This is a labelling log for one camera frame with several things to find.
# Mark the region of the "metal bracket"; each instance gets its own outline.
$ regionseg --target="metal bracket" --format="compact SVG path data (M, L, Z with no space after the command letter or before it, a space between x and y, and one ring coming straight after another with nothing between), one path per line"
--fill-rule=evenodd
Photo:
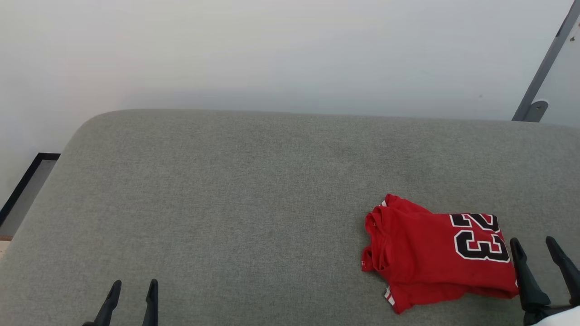
M522 121L527 122L540 122L543 114L546 113L548 109L548 103L546 101L533 102L525 113L524 119Z
M570 34L570 31L574 26L576 26L576 19L578 19L578 15L580 15L580 0L574 0L574 3L572 3L572 7L570 7L568 15L566 15L566 18L562 22L562 25L560 26L558 33L556 33L554 41L552 41L552 44L550 45L550 48L548 49L546 56L542 60L542 64L540 64L538 71L534 76L534 79L532 79L532 82L530 83L528 90L525 92L524 97L522 98L520 105L516 110L516 113L513 115L512 121L535 121L535 122L540 121L539 118L542 117L541 115L537 120L528 119L527 116L529 115L530 103L532 103L532 101L538 94L540 86L542 86L542 83L544 79L546 79L546 76L548 75L548 72L550 71L552 64L554 63L554 61L556 61L558 53L560 53L560 49L562 48L564 43L568 40L568 35Z

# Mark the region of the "gray upholstered bench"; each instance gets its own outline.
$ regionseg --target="gray upholstered bench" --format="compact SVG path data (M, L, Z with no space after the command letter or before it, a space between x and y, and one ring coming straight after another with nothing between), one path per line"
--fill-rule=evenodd
M520 325L519 301L467 295L393 313L363 273L386 193L489 212L555 302L544 238L580 262L580 131L496 121L117 111L70 141L0 261L0 321L81 325L116 279L113 325Z

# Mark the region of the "red jersey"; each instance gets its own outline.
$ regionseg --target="red jersey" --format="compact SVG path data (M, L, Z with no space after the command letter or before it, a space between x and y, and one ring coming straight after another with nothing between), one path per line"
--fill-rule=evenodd
M362 270L387 280L385 298L397 314L466 292L506 299L518 294L494 215L433 214L388 194L367 215L365 228L371 245L362 253Z

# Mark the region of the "floor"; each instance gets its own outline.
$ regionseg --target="floor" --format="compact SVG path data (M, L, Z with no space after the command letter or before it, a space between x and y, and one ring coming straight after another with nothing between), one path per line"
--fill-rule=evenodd
M40 163L32 178L26 185L26 188L24 188L24 191L14 204L14 207L10 213L8 213L6 220L0 226L0 238L10 238L16 234L16 230L18 230L18 227L30 209L32 202L42 188L46 178L48 178L52 168L55 166L55 163L56 161L47 160L43 160ZM2 256L2 247L0 247L0 256Z
M4 257L6 250L8 250L9 244L10 244L10 241L0 241L0 259L2 259L2 257Z

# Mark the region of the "black frame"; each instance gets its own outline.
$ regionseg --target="black frame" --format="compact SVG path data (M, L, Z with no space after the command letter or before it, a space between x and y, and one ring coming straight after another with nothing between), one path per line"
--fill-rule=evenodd
M14 204L16 204L18 198L20 198L22 191L24 191L24 188L26 188L26 185L34 175L34 172L36 172L36 170L38 169L38 166L40 165L42 160L56 161L59 159L59 157L60 154L56 153L38 153L38 155L32 161L32 164L28 167L28 169L24 173L22 179L20 179L20 182L18 182L18 185L12 192L12 195L10 195L10 198L8 198L8 201L4 204L2 209L0 209L0 226L4 223L4 221L8 217L8 214L14 207Z

